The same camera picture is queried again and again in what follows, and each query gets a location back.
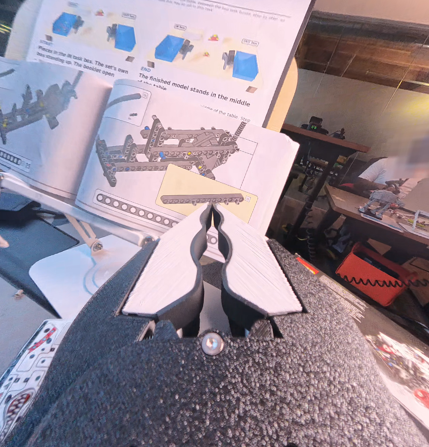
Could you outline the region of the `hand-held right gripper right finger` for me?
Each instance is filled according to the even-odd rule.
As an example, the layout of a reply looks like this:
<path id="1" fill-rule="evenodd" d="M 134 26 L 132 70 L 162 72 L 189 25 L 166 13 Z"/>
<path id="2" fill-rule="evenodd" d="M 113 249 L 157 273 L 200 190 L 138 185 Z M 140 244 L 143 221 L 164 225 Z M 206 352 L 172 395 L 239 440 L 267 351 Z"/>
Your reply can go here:
<path id="1" fill-rule="evenodd" d="M 213 205 L 223 255 L 221 303 L 232 336 L 258 326 L 273 336 L 276 316 L 303 312 L 303 304 L 266 238 L 221 205 Z"/>

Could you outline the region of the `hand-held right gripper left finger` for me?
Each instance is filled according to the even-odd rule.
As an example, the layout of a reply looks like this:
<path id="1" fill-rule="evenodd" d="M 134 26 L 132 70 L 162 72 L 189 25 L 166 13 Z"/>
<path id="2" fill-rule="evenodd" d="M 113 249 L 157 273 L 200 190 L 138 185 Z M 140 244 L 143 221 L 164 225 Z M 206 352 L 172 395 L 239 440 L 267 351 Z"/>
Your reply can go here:
<path id="1" fill-rule="evenodd" d="M 127 294 L 122 314 L 171 321 L 184 337 L 198 335 L 204 303 L 200 258 L 211 219 L 208 203 L 162 235 Z"/>

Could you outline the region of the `grey desk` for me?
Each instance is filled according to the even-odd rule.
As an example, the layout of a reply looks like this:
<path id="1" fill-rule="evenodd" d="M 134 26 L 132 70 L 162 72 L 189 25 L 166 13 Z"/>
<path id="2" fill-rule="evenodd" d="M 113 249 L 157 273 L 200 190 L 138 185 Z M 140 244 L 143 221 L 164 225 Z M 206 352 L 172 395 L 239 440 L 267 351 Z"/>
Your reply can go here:
<path id="1" fill-rule="evenodd" d="M 59 378 L 68 386 L 76 377 L 93 367 L 113 350 L 133 343 L 148 320 L 133 316 L 117 315 L 122 299 L 137 277 L 139 268 L 124 266 L 120 272 L 111 274 L 113 279 L 92 298 L 83 292 L 82 279 L 71 271 L 60 269 L 42 270 L 52 282 L 53 291 L 61 298 L 78 300 L 80 312 L 60 346 L 60 366 L 55 366 Z M 30 298 L 16 300 L 12 297 L 16 286 L 10 286 L 0 277 L 0 376 L 27 343 L 41 323 L 53 315 Z"/>

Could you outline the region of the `white book stand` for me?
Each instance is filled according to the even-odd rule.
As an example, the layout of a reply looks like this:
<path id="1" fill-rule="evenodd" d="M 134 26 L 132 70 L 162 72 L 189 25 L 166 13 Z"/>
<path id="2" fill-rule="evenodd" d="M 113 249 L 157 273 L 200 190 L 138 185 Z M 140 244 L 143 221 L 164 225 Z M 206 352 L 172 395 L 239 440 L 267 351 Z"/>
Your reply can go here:
<path id="1" fill-rule="evenodd" d="M 83 243 L 40 217 L 32 204 L 0 217 L 0 277 L 55 317 L 72 320 L 90 297 L 143 247 L 151 234 L 96 216 L 72 198 L 35 188 L 0 172 L 0 193 L 35 202 L 48 214 L 63 214 Z"/>

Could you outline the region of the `wooden table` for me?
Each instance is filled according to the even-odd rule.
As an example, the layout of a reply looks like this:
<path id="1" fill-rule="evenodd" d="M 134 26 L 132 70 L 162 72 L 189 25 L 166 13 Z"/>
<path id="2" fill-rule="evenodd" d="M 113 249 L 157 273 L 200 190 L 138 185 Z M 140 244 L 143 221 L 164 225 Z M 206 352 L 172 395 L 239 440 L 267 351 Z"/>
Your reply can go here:
<path id="1" fill-rule="evenodd" d="M 329 203 L 329 209 L 318 224 L 318 232 L 323 232 L 329 228 L 340 215 L 343 215 L 350 219 L 352 224 L 358 224 L 364 227 L 363 232 L 367 236 L 373 233 L 376 236 L 381 236 L 383 232 L 390 232 L 396 236 L 403 236 L 412 241 L 429 246 L 429 237 L 425 237 L 421 233 L 407 231 L 390 217 L 385 216 L 382 221 L 379 221 L 359 213 L 358 209 L 365 204 L 365 198 L 330 185 L 326 185 L 324 189 Z"/>
<path id="2" fill-rule="evenodd" d="M 313 132 L 307 129 L 303 129 L 291 124 L 284 123 L 280 130 L 282 133 L 287 133 L 288 135 L 296 134 L 298 136 L 304 136 L 307 138 L 315 139 L 322 142 L 331 143 L 344 148 L 349 148 L 357 152 L 368 153 L 371 148 L 362 144 L 351 142 L 348 140 L 341 140 L 332 136 L 323 135 L 319 132 Z"/>

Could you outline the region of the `red plastic crate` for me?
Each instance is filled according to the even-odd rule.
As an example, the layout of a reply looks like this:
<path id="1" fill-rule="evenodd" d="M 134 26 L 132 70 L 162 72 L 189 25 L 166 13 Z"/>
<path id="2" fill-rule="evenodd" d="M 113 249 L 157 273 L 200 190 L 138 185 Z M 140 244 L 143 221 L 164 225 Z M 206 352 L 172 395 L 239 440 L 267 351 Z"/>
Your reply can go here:
<path id="1" fill-rule="evenodd" d="M 336 274 L 382 306 L 418 280 L 418 274 L 405 269 L 379 253 L 356 243 L 336 270 Z"/>

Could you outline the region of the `open instruction booklet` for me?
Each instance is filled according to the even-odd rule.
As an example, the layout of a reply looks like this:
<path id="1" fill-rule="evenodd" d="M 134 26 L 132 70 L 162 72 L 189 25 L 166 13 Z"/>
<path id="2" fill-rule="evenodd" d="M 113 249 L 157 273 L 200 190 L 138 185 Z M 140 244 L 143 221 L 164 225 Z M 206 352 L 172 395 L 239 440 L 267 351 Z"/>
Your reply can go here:
<path id="1" fill-rule="evenodd" d="M 218 203 L 265 234 L 297 149 L 138 81 L 0 57 L 0 167 L 126 227 L 160 234 Z"/>

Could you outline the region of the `black flat case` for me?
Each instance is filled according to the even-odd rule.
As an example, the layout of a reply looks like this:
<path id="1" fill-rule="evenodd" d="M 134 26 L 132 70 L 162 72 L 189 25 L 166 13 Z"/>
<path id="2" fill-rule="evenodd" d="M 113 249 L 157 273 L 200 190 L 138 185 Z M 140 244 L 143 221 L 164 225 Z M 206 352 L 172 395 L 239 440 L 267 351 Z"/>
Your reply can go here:
<path id="1" fill-rule="evenodd" d="M 40 216 L 41 205 L 10 192 L 0 195 L 0 235 L 9 243 L 0 248 L 0 274 L 28 274 L 38 260 L 60 253 L 78 244 Z"/>

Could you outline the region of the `grey walker toy model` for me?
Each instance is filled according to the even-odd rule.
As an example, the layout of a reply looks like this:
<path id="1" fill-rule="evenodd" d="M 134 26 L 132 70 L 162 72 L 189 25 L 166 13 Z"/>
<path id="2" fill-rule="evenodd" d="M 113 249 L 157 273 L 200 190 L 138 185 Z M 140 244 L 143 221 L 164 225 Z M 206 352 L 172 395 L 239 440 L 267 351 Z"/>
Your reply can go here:
<path id="1" fill-rule="evenodd" d="M 404 202 L 392 191 L 388 189 L 375 190 L 371 193 L 369 201 L 360 207 L 358 211 L 374 219 L 382 220 L 383 215 L 387 209 L 392 205 L 399 207 L 404 206 Z"/>

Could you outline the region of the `black device with green lights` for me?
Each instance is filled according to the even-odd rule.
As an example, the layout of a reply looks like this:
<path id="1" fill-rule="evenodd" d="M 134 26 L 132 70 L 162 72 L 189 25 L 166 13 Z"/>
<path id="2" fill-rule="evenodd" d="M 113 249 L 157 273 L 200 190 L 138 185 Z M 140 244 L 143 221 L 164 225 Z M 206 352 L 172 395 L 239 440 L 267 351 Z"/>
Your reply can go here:
<path id="1" fill-rule="evenodd" d="M 329 131 L 322 126 L 323 119 L 317 116 L 311 116 L 308 123 L 302 124 L 300 127 L 305 130 L 328 135 Z"/>

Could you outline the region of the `toy truck set box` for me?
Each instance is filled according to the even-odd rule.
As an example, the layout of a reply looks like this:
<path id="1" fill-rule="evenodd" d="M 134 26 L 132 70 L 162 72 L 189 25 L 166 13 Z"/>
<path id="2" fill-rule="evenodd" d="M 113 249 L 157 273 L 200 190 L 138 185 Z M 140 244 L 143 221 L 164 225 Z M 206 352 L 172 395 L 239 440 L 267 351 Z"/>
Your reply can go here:
<path id="1" fill-rule="evenodd" d="M 386 388 L 429 434 L 429 346 L 296 254 L 348 311 L 373 354 Z"/>

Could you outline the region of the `sticker sheet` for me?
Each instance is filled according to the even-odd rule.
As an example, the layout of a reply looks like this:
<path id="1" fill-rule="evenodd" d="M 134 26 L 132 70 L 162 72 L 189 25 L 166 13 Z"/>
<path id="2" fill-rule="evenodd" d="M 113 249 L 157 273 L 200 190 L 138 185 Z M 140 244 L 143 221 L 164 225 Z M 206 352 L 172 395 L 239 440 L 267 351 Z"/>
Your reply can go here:
<path id="1" fill-rule="evenodd" d="M 42 322 L 0 377 L 0 446 L 31 405 L 72 321 Z"/>

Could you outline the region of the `printed instruction sheet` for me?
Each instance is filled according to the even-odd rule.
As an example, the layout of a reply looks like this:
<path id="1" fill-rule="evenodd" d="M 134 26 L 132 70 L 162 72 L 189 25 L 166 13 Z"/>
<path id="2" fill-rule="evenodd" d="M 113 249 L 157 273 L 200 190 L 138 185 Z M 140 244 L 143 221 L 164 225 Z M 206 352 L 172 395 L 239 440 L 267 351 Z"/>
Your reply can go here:
<path id="1" fill-rule="evenodd" d="M 29 61 L 139 81 L 267 126 L 315 1 L 41 1 Z"/>

